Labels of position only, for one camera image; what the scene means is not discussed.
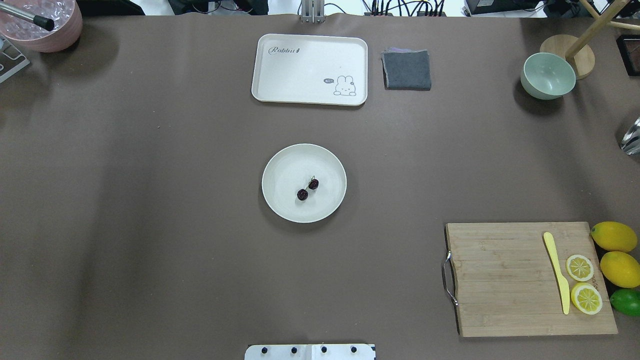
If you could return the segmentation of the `steel scoop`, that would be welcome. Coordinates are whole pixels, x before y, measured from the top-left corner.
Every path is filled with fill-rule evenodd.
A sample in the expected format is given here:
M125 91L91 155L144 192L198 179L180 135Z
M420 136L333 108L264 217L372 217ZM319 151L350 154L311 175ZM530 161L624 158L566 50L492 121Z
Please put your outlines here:
M629 129L626 130L619 142L619 147L631 157L640 155L640 117L637 117Z

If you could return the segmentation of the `cream round plate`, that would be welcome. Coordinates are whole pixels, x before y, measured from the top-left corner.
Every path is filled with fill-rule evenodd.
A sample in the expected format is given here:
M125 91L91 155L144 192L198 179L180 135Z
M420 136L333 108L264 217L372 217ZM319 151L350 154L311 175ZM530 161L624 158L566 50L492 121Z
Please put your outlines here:
M297 191L315 176L319 185L305 201ZM345 167L333 152L310 143L286 146L267 162L261 179L263 198L281 218L293 223L315 223L333 214L348 186Z

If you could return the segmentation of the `yellow plastic knife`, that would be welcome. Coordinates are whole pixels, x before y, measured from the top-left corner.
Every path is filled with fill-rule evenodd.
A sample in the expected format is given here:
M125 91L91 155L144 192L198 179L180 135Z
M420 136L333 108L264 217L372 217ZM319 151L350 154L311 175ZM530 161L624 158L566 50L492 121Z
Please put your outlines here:
M561 301L561 307L562 307L562 313L563 315L568 316L570 313L570 304L571 304L569 281L562 273L562 269L560 267L560 259L559 259L554 236L549 231L545 231L544 233L542 233L542 241L544 242L544 246L546 248L548 257L550 258L550 263L551 263L553 273L557 282L557 287L558 287L558 292L560 295L560 301Z

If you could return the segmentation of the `mint green bowl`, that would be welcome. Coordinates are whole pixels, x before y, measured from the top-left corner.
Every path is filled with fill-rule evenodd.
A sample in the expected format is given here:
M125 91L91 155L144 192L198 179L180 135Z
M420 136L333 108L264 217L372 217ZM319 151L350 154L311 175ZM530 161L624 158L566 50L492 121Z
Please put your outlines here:
M538 52L525 60L519 81L533 98L555 100L573 91L577 78L572 66L562 57Z

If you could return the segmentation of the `pink bowl with ice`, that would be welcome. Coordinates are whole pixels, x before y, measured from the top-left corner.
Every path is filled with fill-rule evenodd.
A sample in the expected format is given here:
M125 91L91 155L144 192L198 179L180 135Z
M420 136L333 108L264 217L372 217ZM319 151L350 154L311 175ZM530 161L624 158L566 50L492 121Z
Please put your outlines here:
M35 23L1 12L2 36L28 50L40 53L66 50L82 34L82 12L75 0L2 0L2 3L52 20L54 27L46 30Z

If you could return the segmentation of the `wooden cup stand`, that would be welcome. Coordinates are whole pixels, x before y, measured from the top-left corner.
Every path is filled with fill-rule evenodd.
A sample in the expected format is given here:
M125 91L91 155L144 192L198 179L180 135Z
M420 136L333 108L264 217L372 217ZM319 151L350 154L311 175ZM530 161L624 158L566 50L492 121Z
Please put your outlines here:
M613 19L617 14L630 3L628 0L615 0L602 14L592 7L587 0L581 0L580 4L585 7L594 18L594 23L588 27L578 38L569 34L556 34L547 38L539 48L542 53L551 53L561 57L570 64L574 70L576 79L586 78L595 67L594 51L588 43L599 34L605 27L617 27L627 30L638 31L640 27L630 23L615 22Z

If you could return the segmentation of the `white column pedestal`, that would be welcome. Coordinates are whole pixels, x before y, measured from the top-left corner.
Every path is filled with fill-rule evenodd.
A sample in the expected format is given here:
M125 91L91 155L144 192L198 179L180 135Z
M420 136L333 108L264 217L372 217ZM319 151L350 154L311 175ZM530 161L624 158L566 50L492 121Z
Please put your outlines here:
M375 360L374 344L254 344L247 347L245 360Z

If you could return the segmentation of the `green lime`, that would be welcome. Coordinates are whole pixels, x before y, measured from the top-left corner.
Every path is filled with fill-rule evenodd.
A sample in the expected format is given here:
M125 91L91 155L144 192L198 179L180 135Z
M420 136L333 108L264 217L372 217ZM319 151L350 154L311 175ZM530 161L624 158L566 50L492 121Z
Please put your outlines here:
M610 298L611 306L627 316L640 316L640 292L631 288L617 289Z

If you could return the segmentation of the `yellow lemon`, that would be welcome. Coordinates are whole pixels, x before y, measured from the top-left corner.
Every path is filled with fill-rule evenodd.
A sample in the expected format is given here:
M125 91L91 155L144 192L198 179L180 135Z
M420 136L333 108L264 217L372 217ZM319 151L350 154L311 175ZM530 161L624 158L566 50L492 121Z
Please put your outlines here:
M639 262L623 251L604 253L599 268L603 276L622 289L635 289L640 285Z
M638 245L638 236L626 224L616 221L603 221L594 225L590 235L595 244L608 252L629 253Z

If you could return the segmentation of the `grey folded cloth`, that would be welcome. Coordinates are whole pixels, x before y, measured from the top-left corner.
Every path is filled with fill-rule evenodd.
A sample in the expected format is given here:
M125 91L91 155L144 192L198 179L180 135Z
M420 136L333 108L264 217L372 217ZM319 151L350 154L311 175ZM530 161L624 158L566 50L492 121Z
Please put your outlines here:
M382 51L381 61L387 89L432 89L430 54L427 50L391 47Z

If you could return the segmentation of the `aluminium frame post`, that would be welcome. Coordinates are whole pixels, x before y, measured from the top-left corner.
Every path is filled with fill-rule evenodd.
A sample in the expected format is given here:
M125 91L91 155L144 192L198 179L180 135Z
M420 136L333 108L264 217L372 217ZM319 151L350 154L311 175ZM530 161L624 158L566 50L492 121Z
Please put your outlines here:
M325 16L324 0L301 0L300 2L300 19L304 24L320 24L324 23Z

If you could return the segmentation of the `lemon slice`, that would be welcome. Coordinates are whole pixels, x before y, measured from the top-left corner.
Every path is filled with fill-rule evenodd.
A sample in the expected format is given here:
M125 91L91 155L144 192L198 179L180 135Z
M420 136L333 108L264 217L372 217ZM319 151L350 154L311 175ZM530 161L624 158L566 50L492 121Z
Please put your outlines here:
M594 265L582 254L573 254L566 259L567 274L577 282L588 282L594 277Z
M570 301L580 312L596 315L603 306L602 296L594 285L578 282L570 290Z

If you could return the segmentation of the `cream rabbit tray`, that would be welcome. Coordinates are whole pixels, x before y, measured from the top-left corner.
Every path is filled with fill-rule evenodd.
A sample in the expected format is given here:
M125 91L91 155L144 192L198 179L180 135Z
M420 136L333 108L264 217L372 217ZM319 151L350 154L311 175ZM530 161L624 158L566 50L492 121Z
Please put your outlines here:
M368 98L368 59L361 38L265 34L251 94L262 102L360 106Z

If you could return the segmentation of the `wooden cutting board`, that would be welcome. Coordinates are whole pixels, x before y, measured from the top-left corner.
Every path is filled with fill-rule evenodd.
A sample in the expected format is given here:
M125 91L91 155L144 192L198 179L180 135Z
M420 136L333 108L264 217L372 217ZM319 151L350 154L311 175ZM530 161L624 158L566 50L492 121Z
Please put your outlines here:
M589 283L602 296L601 310L589 315L562 299L543 234L553 235L558 265L583 255L594 267ZM463 338L612 335L618 333L610 297L587 222L447 223L446 255Z

